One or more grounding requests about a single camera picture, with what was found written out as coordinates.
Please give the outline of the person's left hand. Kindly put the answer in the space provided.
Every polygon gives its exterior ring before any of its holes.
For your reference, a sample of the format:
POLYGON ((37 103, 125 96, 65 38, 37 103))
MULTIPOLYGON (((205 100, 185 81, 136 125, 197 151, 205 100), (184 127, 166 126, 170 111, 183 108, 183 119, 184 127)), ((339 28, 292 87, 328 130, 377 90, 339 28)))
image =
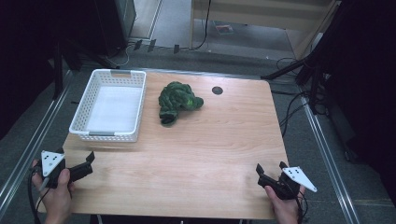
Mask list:
POLYGON ((65 224, 71 216, 71 192, 75 189, 75 186, 69 180, 70 171, 63 169, 58 177, 57 188, 50 189, 43 198, 43 204, 47 211, 45 224, 65 224))

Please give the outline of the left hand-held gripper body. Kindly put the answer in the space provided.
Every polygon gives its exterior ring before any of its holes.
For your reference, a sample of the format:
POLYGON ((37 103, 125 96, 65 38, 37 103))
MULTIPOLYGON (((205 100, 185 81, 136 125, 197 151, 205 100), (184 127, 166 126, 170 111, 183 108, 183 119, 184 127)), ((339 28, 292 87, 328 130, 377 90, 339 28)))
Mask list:
MULTIPOLYGON (((43 150, 41 152, 41 168, 43 183, 40 188, 56 189, 60 172, 65 169, 64 154, 43 150)), ((84 161, 82 164, 69 168, 70 182, 75 182, 92 173, 92 164, 84 161)))

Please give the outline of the white perforated plastic basket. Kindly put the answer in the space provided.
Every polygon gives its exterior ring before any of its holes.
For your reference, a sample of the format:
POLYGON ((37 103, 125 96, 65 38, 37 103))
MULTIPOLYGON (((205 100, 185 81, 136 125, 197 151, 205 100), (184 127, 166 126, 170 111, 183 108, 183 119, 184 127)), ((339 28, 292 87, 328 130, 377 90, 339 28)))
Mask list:
POLYGON ((145 100, 144 71, 92 71, 69 132, 83 141, 136 142, 145 100))

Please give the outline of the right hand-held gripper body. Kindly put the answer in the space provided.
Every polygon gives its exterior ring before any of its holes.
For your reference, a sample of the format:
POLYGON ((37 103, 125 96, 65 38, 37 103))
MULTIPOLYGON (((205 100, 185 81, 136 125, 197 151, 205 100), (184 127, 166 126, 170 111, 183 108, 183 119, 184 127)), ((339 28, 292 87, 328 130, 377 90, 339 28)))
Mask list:
POLYGON ((270 186, 281 200, 295 199, 300 193, 300 187, 305 187, 313 192, 318 191, 300 167, 289 167, 281 170, 278 180, 265 175, 265 180, 258 180, 258 184, 263 188, 270 186))

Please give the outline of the black angled metal stand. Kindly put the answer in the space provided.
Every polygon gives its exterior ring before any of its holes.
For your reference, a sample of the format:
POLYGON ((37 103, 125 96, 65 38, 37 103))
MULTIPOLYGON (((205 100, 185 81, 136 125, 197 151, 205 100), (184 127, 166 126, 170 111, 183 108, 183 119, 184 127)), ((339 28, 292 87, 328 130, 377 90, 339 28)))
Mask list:
POLYGON ((318 87, 319 80, 323 75, 323 70, 320 64, 320 57, 315 49, 304 58, 300 60, 295 60, 290 65, 281 68, 270 75, 260 76, 260 79, 273 80, 283 75, 286 75, 288 72, 294 71, 298 68, 300 68, 300 71, 295 78, 295 82, 298 86, 303 86, 308 81, 311 81, 310 90, 308 93, 308 106, 314 115, 318 115, 318 87))

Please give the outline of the black tripod stand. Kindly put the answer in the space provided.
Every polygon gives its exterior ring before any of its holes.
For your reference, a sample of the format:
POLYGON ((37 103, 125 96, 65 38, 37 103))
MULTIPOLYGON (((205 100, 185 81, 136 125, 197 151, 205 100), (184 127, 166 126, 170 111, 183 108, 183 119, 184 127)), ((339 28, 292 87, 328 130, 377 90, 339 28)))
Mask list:
POLYGON ((78 54, 82 53, 88 56, 91 60, 99 63, 103 68, 119 69, 118 65, 113 66, 104 59, 94 54, 92 51, 81 46, 77 41, 71 39, 59 39, 55 41, 53 47, 53 74, 54 74, 54 93, 53 100, 60 97, 64 89, 64 75, 63 75, 63 61, 66 61, 72 70, 79 70, 82 63, 79 60, 78 54))

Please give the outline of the green knitted garment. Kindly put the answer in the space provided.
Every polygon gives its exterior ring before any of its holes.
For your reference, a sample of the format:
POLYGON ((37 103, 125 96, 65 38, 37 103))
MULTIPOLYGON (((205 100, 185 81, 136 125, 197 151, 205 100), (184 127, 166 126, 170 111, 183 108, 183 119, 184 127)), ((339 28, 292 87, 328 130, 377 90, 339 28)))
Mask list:
POLYGON ((172 126, 177 121, 180 111, 194 111, 204 105, 204 99, 196 96, 189 84, 178 81, 165 86, 158 101, 162 126, 172 126))

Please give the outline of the dark cabinet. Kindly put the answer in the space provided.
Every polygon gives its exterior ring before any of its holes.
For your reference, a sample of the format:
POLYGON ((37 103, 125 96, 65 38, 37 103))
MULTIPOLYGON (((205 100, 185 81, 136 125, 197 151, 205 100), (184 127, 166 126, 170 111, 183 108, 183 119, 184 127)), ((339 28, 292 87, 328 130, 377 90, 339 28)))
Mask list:
POLYGON ((134 27, 134 0, 94 0, 97 11, 100 46, 106 56, 114 56, 127 47, 134 27))

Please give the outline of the light wooden bench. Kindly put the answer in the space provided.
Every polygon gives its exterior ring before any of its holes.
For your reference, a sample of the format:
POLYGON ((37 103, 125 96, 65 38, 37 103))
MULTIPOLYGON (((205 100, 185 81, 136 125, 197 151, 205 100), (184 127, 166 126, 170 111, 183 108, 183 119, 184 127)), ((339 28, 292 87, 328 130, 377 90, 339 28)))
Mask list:
POLYGON ((194 20, 251 24, 284 29, 294 56, 302 59, 324 32, 340 0, 190 0, 190 46, 194 20))

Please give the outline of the person's right hand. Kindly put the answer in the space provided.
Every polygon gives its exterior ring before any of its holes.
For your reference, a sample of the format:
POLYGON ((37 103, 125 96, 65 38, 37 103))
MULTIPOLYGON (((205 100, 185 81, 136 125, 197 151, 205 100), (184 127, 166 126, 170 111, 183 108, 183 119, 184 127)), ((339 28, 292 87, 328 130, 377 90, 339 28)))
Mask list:
POLYGON ((272 204, 277 224, 299 224, 299 206, 295 200, 280 200, 270 186, 264 190, 272 204))

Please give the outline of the metal floor rail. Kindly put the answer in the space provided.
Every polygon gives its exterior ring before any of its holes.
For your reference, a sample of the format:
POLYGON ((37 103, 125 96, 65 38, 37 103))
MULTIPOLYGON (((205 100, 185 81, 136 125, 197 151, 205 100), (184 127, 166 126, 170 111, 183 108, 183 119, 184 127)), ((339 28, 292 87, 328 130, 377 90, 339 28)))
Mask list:
POLYGON ((73 72, 68 70, 63 77, 64 88, 55 99, 51 93, 54 86, 50 84, 0 140, 0 221, 9 210, 30 161, 50 129, 73 78, 73 72))
POLYGON ((306 117, 316 138, 319 152, 324 161, 329 178, 332 182, 332 187, 334 189, 338 204, 340 205, 340 208, 344 214, 346 224, 361 224, 357 210, 347 190, 347 186, 341 177, 341 174, 332 156, 331 148, 329 147, 325 134, 319 124, 318 117, 311 111, 306 97, 303 96, 301 102, 304 105, 306 117))

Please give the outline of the red booklet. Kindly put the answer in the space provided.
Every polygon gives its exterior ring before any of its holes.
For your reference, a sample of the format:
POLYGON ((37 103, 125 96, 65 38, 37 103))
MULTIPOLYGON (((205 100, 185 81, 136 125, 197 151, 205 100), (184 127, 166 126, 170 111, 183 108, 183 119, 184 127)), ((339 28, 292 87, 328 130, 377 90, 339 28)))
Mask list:
POLYGON ((229 24, 216 25, 215 28, 220 35, 231 35, 233 33, 233 27, 229 24))

